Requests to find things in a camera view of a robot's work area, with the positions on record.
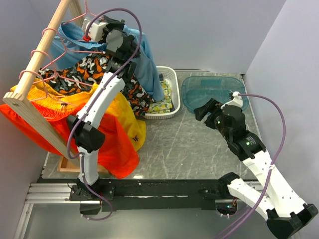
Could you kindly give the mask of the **light blue shorts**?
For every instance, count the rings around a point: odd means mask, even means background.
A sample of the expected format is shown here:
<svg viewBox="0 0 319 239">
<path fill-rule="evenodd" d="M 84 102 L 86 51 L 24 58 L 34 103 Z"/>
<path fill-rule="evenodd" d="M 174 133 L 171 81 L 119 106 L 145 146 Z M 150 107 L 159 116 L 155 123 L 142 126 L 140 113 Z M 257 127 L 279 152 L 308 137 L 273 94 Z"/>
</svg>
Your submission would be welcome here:
<svg viewBox="0 0 319 239">
<path fill-rule="evenodd" d="M 69 50 L 56 61 L 59 69 L 66 69 L 74 66 L 78 61 L 88 55 L 89 51 L 104 51 L 107 44 L 105 36 L 98 42 L 83 40 L 84 31 L 79 26 L 69 22 L 63 22 L 58 28 L 50 46 L 51 57 L 56 59 L 61 56 L 67 47 Z M 142 34 L 140 44 L 140 56 L 132 59 L 137 64 L 135 76 L 144 90 L 150 94 L 155 101 L 164 99 L 164 92 L 160 83 L 159 73 L 154 63 L 153 55 L 147 36 Z"/>
</svg>

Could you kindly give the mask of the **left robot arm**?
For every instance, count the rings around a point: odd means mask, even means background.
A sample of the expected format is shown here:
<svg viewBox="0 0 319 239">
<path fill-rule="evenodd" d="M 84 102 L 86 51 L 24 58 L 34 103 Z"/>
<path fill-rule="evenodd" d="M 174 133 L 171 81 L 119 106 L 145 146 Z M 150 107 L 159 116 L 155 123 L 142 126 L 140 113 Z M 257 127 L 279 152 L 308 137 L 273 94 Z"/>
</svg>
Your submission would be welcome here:
<svg viewBox="0 0 319 239">
<path fill-rule="evenodd" d="M 131 60 L 138 53 L 140 44 L 134 43 L 135 38 L 123 32 L 123 27 L 121 21 L 96 24 L 91 20 L 84 25 L 84 40 L 97 41 L 102 37 L 103 28 L 107 29 L 106 52 L 112 56 L 92 97 L 76 116 L 67 118 L 70 129 L 67 148 L 70 148 L 71 140 L 75 140 L 78 149 L 78 154 L 69 153 L 68 157 L 80 158 L 78 178 L 84 184 L 81 194 L 88 200 L 94 200 L 99 194 L 98 153 L 106 143 L 106 137 L 98 128 L 107 108 L 129 82 L 136 67 Z"/>
</svg>

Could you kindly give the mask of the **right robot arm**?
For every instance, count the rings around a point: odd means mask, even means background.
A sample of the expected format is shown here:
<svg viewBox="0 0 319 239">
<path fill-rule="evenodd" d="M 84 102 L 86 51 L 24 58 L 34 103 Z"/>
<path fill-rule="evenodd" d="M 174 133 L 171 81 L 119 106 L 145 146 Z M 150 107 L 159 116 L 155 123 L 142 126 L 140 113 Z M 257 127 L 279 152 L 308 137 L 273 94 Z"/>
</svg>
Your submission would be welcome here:
<svg viewBox="0 0 319 239">
<path fill-rule="evenodd" d="M 288 239 L 306 226 L 318 213 L 288 184 L 272 163 L 261 139 L 246 128 L 246 117 L 239 100 L 222 104 L 215 99 L 194 110 L 195 118 L 220 132 L 230 151 L 255 175 L 266 191 L 261 194 L 239 175 L 230 172 L 219 179 L 218 193 L 242 200 L 261 215 L 278 239 Z"/>
</svg>

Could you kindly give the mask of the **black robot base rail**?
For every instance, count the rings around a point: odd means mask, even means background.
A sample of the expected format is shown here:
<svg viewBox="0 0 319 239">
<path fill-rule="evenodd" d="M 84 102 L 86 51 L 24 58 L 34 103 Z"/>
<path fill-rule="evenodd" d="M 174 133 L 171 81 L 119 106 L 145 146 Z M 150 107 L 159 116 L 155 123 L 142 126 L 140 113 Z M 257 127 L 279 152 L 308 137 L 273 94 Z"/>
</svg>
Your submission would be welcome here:
<svg viewBox="0 0 319 239">
<path fill-rule="evenodd" d="M 217 179 L 100 179 L 71 186 L 69 199 L 86 215 L 99 211 L 202 209 L 234 214 L 239 200 Z"/>
</svg>

